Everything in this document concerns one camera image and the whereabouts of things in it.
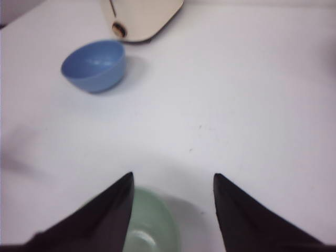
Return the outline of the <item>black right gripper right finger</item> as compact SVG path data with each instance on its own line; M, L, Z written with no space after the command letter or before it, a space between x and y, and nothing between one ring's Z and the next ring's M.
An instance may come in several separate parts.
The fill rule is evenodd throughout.
M213 178L216 216L226 251L335 251L286 221L220 173Z

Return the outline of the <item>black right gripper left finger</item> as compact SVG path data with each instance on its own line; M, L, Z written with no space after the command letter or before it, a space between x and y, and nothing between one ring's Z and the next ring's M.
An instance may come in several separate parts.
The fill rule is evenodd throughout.
M1 251L122 251L133 198L129 172L54 226L26 243L1 245Z

